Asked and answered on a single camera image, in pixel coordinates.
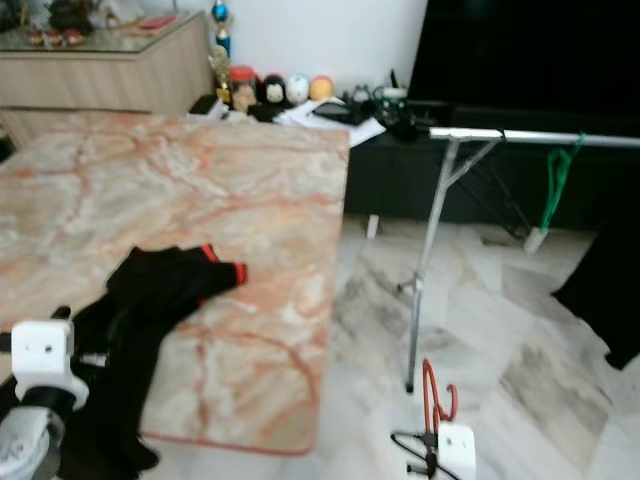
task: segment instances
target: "paper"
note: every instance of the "paper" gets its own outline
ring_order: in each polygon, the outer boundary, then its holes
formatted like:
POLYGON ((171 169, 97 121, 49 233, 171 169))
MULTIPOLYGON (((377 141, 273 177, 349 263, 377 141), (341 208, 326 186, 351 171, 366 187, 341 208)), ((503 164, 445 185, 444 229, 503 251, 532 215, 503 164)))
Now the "paper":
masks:
POLYGON ((328 100, 322 101, 313 101, 309 100, 302 105, 299 105, 290 110, 286 110, 274 118, 274 122, 280 125, 289 125, 289 126, 300 126, 307 128, 327 128, 327 129, 338 129, 338 130, 348 130, 350 137, 350 145, 351 148, 356 145, 360 145, 361 143, 366 142, 370 138, 380 135, 386 129, 378 123, 375 118, 370 118, 362 122, 358 126, 354 125, 345 125, 344 123, 334 122, 332 120, 319 117, 318 115, 314 115, 311 113, 315 110, 319 105, 323 103, 333 102, 333 103, 344 103, 342 100, 332 97, 328 100))

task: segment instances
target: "metal pole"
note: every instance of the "metal pole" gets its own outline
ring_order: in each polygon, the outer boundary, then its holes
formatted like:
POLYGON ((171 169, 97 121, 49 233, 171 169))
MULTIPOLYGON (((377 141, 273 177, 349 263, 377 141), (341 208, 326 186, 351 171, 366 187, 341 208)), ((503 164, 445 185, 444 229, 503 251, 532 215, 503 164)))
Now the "metal pole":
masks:
POLYGON ((449 179, 453 172, 453 165, 458 156, 458 148, 460 147, 460 140, 458 138, 451 138, 447 151, 444 155, 444 161, 442 162, 442 168, 440 169, 440 178, 438 179, 438 187, 436 188, 436 195, 433 199, 433 205, 431 206, 431 213, 429 214, 429 223, 427 224, 427 231, 424 236, 424 248, 422 249, 422 256, 420 257, 420 263, 418 264, 418 275, 423 276, 427 268, 427 262, 431 255, 431 249, 433 248, 433 240, 436 236, 436 229, 438 228, 438 222, 440 221, 440 214, 442 213, 442 205, 447 195, 447 188, 449 186, 449 179))
POLYGON ((482 160, 485 156, 493 150, 498 143, 500 143, 500 139, 494 138, 493 140, 489 140, 480 150, 478 150, 474 155, 471 156, 468 160, 466 160, 462 166, 460 166, 453 174, 449 181, 447 182, 447 188, 456 183, 460 177, 462 177, 465 173, 467 173, 471 168, 482 160))
MULTIPOLYGON (((581 135, 568 133, 525 132, 520 130, 498 131, 478 128, 441 127, 431 128, 429 135, 433 140, 448 140, 449 145, 447 146, 444 161, 442 162, 442 168, 440 169, 438 187, 433 199, 431 214, 429 215, 429 223, 427 224, 427 231, 424 237, 422 256, 414 278, 409 339, 409 369, 405 383, 407 393, 413 392, 413 376, 416 365, 416 349, 418 344, 418 329, 420 325, 420 306, 422 301, 422 290, 424 288, 423 277, 427 270, 431 250, 433 249, 433 241, 438 228, 440 214, 442 213, 444 199, 447 195, 447 189, 471 168, 473 168, 476 163, 482 160, 500 141, 511 143, 538 143, 546 145, 575 145, 580 139, 582 139, 586 146, 640 149, 640 138, 610 137, 604 135, 585 135, 582 137, 581 135), (454 172, 453 167, 458 155, 460 143, 473 141, 485 141, 487 143, 454 172)), ((411 281, 398 285, 398 290, 402 291, 403 287, 410 283, 411 281)))
POLYGON ((436 195, 431 206, 431 214, 429 215, 429 223, 424 237, 424 247, 418 270, 416 271, 415 284, 413 289, 413 302, 411 305, 411 331, 409 338, 409 366, 407 371, 407 381, 405 388, 407 393, 413 393, 413 374, 416 368, 416 349, 418 345, 418 327, 420 325, 420 303, 422 302, 422 277, 427 268, 427 262, 433 248, 433 240, 438 228, 442 206, 447 195, 447 185, 453 172, 453 166, 458 156, 458 148, 460 147, 460 139, 452 137, 449 140, 447 151, 444 155, 442 168, 440 169, 440 178, 438 179, 438 187, 436 195))
MULTIPOLYGON (((490 141, 503 138, 510 143, 538 143, 544 145, 575 145, 581 138, 576 133, 526 132, 522 130, 487 130, 481 128, 442 128, 429 129, 433 140, 457 138, 462 142, 490 141)), ((640 148, 640 138, 613 137, 608 135, 585 135, 587 147, 640 148)))

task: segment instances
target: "marble table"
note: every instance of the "marble table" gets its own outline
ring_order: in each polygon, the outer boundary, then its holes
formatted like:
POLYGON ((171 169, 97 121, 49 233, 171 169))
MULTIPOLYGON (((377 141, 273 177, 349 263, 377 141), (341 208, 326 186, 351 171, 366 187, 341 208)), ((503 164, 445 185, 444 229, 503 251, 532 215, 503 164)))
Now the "marble table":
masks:
POLYGON ((212 242, 249 282, 172 332, 147 435, 295 455, 315 436, 347 134, 75 115, 0 167, 3 329, 96 299, 132 246, 212 242))

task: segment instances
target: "black cloth hanging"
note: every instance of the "black cloth hanging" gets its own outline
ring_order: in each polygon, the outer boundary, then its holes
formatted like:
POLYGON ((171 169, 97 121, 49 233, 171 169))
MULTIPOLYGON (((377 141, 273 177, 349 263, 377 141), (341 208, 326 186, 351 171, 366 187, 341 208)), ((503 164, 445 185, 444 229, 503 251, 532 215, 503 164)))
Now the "black cloth hanging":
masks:
POLYGON ((637 176, 616 179, 587 211, 588 224, 601 225, 595 241, 565 284, 553 295, 591 326, 610 349, 609 364, 621 370, 640 353, 636 298, 640 251, 633 224, 640 211, 637 176))
MULTIPOLYGON (((162 340, 207 298, 246 281, 246 265, 220 262, 209 244, 131 251, 107 293, 73 318, 72 369, 89 399, 67 422, 60 478, 130 480, 157 465, 138 428, 162 340), (107 354, 106 367, 80 363, 87 354, 107 354)), ((2 418, 18 404, 14 389, 13 378, 0 388, 2 418)))

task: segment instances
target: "white wall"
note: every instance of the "white wall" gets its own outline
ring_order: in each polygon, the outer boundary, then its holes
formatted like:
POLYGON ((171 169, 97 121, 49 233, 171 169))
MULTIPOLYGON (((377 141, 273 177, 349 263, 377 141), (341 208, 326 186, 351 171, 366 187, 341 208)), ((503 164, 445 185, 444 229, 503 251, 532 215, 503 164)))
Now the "white wall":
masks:
MULTIPOLYGON (((213 0, 177 0, 210 10, 213 0)), ((409 83, 427 0, 227 0, 234 15, 231 53, 259 74, 331 76, 340 92, 379 84, 391 68, 409 83)), ((141 0, 170 9, 171 0, 141 0)))

